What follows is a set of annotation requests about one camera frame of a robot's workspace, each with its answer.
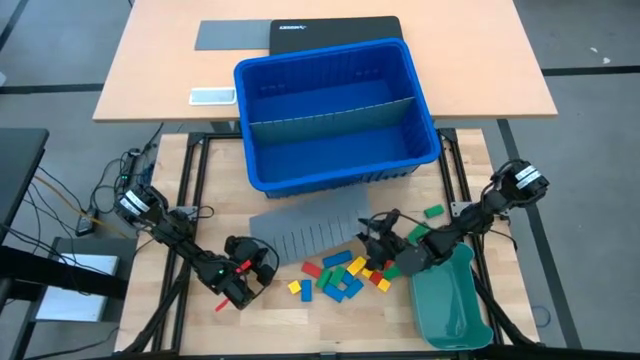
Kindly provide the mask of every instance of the wooden desk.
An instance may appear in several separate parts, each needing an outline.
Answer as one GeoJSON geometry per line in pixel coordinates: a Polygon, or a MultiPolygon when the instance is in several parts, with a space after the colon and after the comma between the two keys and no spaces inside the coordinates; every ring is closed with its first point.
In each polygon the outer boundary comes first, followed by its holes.
{"type": "Polygon", "coordinates": [[[137,0],[95,121],[226,121],[236,105],[190,106],[195,87],[233,87],[268,50],[195,51],[202,20],[395,15],[434,118],[557,114],[511,0],[137,0]]]}
{"type": "MultiPolygon", "coordinates": [[[[467,180],[474,198],[492,174],[489,155],[481,130],[459,130],[458,137],[467,172],[467,180]]],[[[175,203],[187,135],[165,135],[160,142],[153,185],[171,203],[175,203]]],[[[194,160],[191,179],[195,179],[194,160]]],[[[457,184],[455,170],[451,170],[457,184]]],[[[369,184],[372,211],[393,207],[420,217],[425,208],[445,203],[442,178],[438,164],[420,167],[412,176],[369,184]]],[[[300,201],[301,196],[268,200],[254,190],[247,180],[241,140],[213,140],[210,143],[206,184],[202,204],[215,208],[215,216],[202,219],[198,225],[196,242],[204,249],[222,252],[229,235],[246,235],[249,218],[270,209],[300,201]]],[[[434,224],[448,222],[441,216],[434,224]]],[[[400,221],[397,232],[406,235],[411,223],[400,221]]],[[[508,233],[504,223],[494,229],[508,233]]],[[[143,236],[139,245],[148,240],[143,236]]],[[[320,264],[323,256],[343,248],[351,248],[363,255],[364,248],[351,241],[341,248],[312,259],[320,264]]],[[[124,306],[116,350],[130,344],[147,323],[158,303],[167,248],[152,243],[136,257],[129,292],[124,306]]],[[[511,242],[499,235],[486,236],[485,257],[494,295],[523,333],[537,339],[536,327],[518,260],[511,242]]],[[[214,308],[222,301],[192,278],[187,301],[181,353],[199,354],[260,354],[308,352],[366,352],[430,350],[415,330],[410,304],[408,281],[396,279],[387,294],[368,281],[353,299],[341,304],[314,288],[311,303],[302,303],[299,296],[289,293],[286,284],[305,278],[300,264],[282,267],[276,280],[245,310],[227,306],[219,313],[214,308]]],[[[167,319],[165,346],[173,330],[173,310],[167,319]]]]}

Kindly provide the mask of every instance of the bin divider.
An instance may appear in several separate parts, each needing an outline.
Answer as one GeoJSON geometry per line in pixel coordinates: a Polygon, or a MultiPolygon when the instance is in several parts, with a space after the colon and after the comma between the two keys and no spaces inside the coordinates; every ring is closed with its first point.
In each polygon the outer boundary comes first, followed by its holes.
{"type": "Polygon", "coordinates": [[[400,124],[413,97],[335,113],[263,121],[249,126],[261,146],[310,141],[400,124]]]}

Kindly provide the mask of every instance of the red block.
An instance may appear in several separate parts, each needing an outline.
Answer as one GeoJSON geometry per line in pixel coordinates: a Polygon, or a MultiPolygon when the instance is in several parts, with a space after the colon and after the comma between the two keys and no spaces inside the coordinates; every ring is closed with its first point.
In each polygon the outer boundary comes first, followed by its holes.
{"type": "Polygon", "coordinates": [[[322,274],[322,269],[308,261],[305,261],[304,264],[302,264],[302,272],[317,279],[320,277],[320,274],[322,274]]]}
{"type": "Polygon", "coordinates": [[[372,283],[376,284],[376,286],[378,286],[378,284],[380,283],[380,280],[383,279],[383,275],[381,272],[379,271],[374,271],[373,274],[371,274],[371,277],[369,278],[369,280],[371,280],[372,283]]]}

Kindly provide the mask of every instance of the black laptop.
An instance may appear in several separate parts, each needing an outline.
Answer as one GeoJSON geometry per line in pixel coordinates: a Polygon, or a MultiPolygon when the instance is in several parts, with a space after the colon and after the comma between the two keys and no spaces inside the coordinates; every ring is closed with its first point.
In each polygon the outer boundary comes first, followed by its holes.
{"type": "Polygon", "coordinates": [[[278,55],[390,37],[402,39],[400,20],[395,16],[273,20],[269,34],[269,54],[278,55]]]}

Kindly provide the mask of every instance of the blue plastic bin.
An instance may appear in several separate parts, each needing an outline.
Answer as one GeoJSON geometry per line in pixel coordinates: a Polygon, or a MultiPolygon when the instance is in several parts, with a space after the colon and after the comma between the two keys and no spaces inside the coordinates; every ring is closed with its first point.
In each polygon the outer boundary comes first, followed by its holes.
{"type": "Polygon", "coordinates": [[[405,176],[440,153],[402,40],[249,59],[234,77],[249,181],[267,197],[405,176]]]}

